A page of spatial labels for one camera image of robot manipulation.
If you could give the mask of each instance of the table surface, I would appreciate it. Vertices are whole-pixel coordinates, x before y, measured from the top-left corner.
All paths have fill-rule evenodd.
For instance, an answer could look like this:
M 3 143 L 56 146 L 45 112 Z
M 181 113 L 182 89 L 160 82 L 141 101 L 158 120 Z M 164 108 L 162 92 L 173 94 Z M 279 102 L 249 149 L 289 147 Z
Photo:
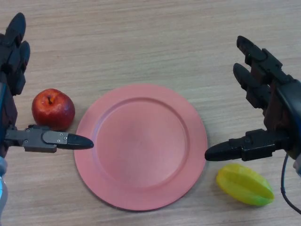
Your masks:
M 31 45 L 27 83 L 15 97 L 20 129 L 34 123 L 31 103 L 47 88 L 68 94 L 77 125 L 104 93 L 137 82 L 166 86 L 183 95 L 202 117 L 209 146 L 263 128 L 236 82 L 243 63 L 236 38 L 267 48 L 283 70 L 301 79 L 300 0 L 0 0 L 0 29 L 17 12 L 27 19 Z M 2 225 L 31 226 L 282 226 L 300 225 L 280 193 L 285 153 L 240 162 L 261 173 L 275 192 L 262 208 L 241 204 L 215 183 L 229 162 L 207 162 L 195 186 L 158 211 L 130 213 L 99 201 L 82 183 L 72 151 L 25 153 L 11 148 L 5 177 L 9 198 Z M 301 180 L 288 162 L 286 189 L 301 207 Z

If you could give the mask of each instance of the plate rim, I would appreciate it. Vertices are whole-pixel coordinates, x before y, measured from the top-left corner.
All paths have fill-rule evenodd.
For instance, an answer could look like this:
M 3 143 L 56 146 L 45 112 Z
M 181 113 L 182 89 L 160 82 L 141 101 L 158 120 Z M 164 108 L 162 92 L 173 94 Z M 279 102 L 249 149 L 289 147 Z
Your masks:
M 114 93 L 120 93 L 120 92 L 122 92 L 122 91 L 124 91 L 124 90 L 129 90 L 129 89 L 135 90 L 135 89 L 140 89 L 140 88 L 144 88 L 144 89 L 160 89 L 160 90 L 165 90 L 165 91 L 168 91 L 169 93 L 171 93 L 173 96 L 176 95 L 177 98 L 182 99 L 182 101 L 185 101 L 186 104 L 190 106 L 190 109 L 189 109 L 189 110 L 194 111 L 194 113 L 196 113 L 197 116 L 198 116 L 198 120 L 199 120 L 199 122 L 200 122 L 200 123 L 198 123 L 199 126 L 200 126 L 200 128 L 198 128 L 198 129 L 201 130 L 200 132 L 202 133 L 201 135 L 203 135 L 203 138 L 204 138 L 204 141 L 205 141 L 205 142 L 202 143 L 203 147 L 199 147 L 200 151 L 202 151 L 201 149 L 204 149 L 204 150 L 203 150 L 203 158 L 202 158 L 202 161 L 201 161 L 201 163 L 200 163 L 200 165 L 202 165 L 202 166 L 200 166 L 199 169 L 198 169 L 198 170 L 199 170 L 199 173 L 197 174 L 198 176 L 195 177 L 194 180 L 190 180 L 191 182 L 190 182 L 189 186 L 185 186 L 185 189 L 184 189 L 184 188 L 182 189 L 182 190 L 183 190 L 182 193 L 179 193 L 179 192 L 178 192 L 179 195 L 177 195 L 176 198 L 174 198 L 174 199 L 171 199 L 171 198 L 170 198 L 169 201 L 166 201 L 165 203 L 162 202 L 162 203 L 160 204 L 160 206 L 149 207 L 149 208 L 141 208 L 141 207 L 139 207 L 139 208 L 127 208 L 127 207 L 124 206 L 124 205 L 112 203 L 110 200 L 106 200 L 105 198 L 101 197 L 101 195 L 99 195 L 99 192 L 96 192 L 95 189 L 93 188 L 93 186 L 92 186 L 92 185 L 89 185 L 89 184 L 87 183 L 86 179 L 84 178 L 85 176 L 82 175 L 81 169 L 80 169 L 80 166 L 79 166 L 79 162 L 78 162 L 79 160 L 77 159 L 77 153 L 79 153 L 79 151 L 78 151 L 78 150 L 74 151 L 74 160 L 75 160 L 75 163 L 76 163 L 77 171 L 78 171 L 78 173 L 79 173 L 79 175 L 80 175 L 80 177 L 81 177 L 83 183 L 84 183 L 84 184 L 86 185 L 86 187 L 90 190 L 90 192 L 92 192 L 96 197 L 98 197 L 99 199 L 101 199 L 102 201 L 104 201 L 105 203 L 107 203 L 107 204 L 109 204 L 109 205 L 111 205 L 111 206 L 114 206 L 114 207 L 117 207 L 117 208 L 120 208 L 120 209 L 123 209 L 123 210 L 129 210 L 129 211 L 148 211 L 148 210 L 156 210 L 156 209 L 162 208 L 162 207 L 164 207 L 164 206 L 167 206 L 167 205 L 169 205 L 169 204 L 171 204 L 171 203 L 177 201 L 177 200 L 180 199 L 181 197 L 183 197 L 183 196 L 184 196 L 184 195 L 185 195 L 185 194 L 186 194 L 186 193 L 187 193 L 187 192 L 195 185 L 195 183 L 197 182 L 197 180 L 200 178 L 201 173 L 202 173 L 202 171 L 203 171 L 203 169 L 204 169 L 204 167 L 205 167 L 205 164 L 206 164 L 204 154 L 205 154 L 205 150 L 206 150 L 207 147 L 208 147 L 208 140 L 207 140 L 207 134 L 206 134 L 206 129 L 205 129 L 204 123 L 203 123 L 201 117 L 199 116 L 197 110 L 194 108 L 194 106 L 193 106 L 187 99 L 185 99 L 184 97 L 182 97 L 179 93 L 177 93 L 177 92 L 175 92 L 175 91 L 173 91 L 173 90 L 171 90 L 171 89 L 169 89 L 169 88 L 162 87 L 162 86 L 158 86 L 158 85 L 155 85 L 155 84 L 150 84 L 150 83 L 136 83 L 136 84 L 131 84 L 131 85 L 123 86 L 123 87 L 120 87 L 120 88 L 113 89 L 113 90 L 111 90 L 111 91 L 105 93 L 102 97 L 99 97 L 96 101 L 93 102 L 93 104 L 92 104 L 92 105 L 86 110 L 86 112 L 84 113 L 82 119 L 81 119 L 80 122 L 79 122 L 77 131 L 76 131 L 76 134 L 79 133 L 79 130 L 80 130 L 81 127 L 82 127 L 83 121 L 84 121 L 84 119 L 87 117 L 87 113 L 90 112 L 91 109 L 95 108 L 95 106 L 100 105 L 101 102 L 102 102 L 101 100 L 105 100 L 106 97 L 108 98 L 109 96 L 111 96 L 111 95 L 114 94 Z M 165 105 L 170 106 L 172 109 L 174 109 L 174 107 L 173 107 L 172 105 L 170 105 L 169 103 L 166 103 L 165 101 L 162 101 L 162 100 L 160 100 L 160 99 L 158 100 L 157 98 L 150 97 L 150 96 L 148 96 L 147 98 L 152 98 L 152 99 L 155 99 L 155 100 L 157 100 L 157 101 L 163 102 Z M 107 112 L 108 110 L 110 110 L 110 109 L 106 108 L 106 109 L 98 116 L 98 118 L 94 120 L 94 122 L 98 122 L 98 121 L 99 121 L 99 118 L 101 118 L 102 115 L 105 114 L 105 112 Z M 176 110 L 175 110 L 175 112 L 176 112 L 177 114 L 179 114 L 180 118 L 183 120 L 183 122 L 184 122 L 185 125 L 186 125 L 185 119 L 182 118 L 181 114 L 180 114 L 179 112 L 177 112 Z M 187 128 L 187 131 L 186 131 L 186 129 L 185 129 L 185 133 L 187 133 L 187 132 L 188 132 L 188 134 L 186 134 L 186 135 L 189 136 L 189 128 Z M 189 152 L 191 152 L 191 147 L 189 147 L 189 150 L 186 151 L 186 152 L 188 152 L 187 155 L 189 155 Z M 185 162 L 182 163 L 181 169 L 180 169 L 179 171 L 182 170 L 182 168 L 185 166 L 186 162 L 187 162 L 187 160 L 185 160 Z M 176 176 L 178 175 L 178 173 L 179 173 L 179 172 L 177 172 L 175 175 L 173 175 L 171 180 L 175 179 Z

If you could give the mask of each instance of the black cable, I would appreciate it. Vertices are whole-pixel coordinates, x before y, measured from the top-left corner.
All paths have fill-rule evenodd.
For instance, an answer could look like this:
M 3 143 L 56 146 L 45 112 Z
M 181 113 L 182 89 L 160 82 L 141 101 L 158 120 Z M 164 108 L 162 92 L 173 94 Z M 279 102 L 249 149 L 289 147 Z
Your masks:
M 287 163 L 287 159 L 288 159 L 288 154 L 286 154 L 285 158 L 284 158 L 284 162 L 283 162 L 283 167 L 282 167 L 282 172 L 281 172 L 281 194 L 284 198 L 284 200 L 286 201 L 286 203 L 293 208 L 295 211 L 297 211 L 299 214 L 301 214 L 301 210 L 298 209 L 297 207 L 295 207 L 287 198 L 286 194 L 285 194 L 285 188 L 284 188 L 284 175 L 285 175 L 285 168 L 286 168 L 286 163 Z

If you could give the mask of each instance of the starfruit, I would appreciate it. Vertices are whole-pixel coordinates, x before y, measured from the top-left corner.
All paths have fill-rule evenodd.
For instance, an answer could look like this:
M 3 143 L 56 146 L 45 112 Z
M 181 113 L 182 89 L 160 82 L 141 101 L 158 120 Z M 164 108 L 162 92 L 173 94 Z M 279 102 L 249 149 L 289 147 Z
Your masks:
M 268 181 L 252 169 L 237 163 L 221 168 L 216 182 L 225 193 L 246 204 L 263 206 L 274 200 Z

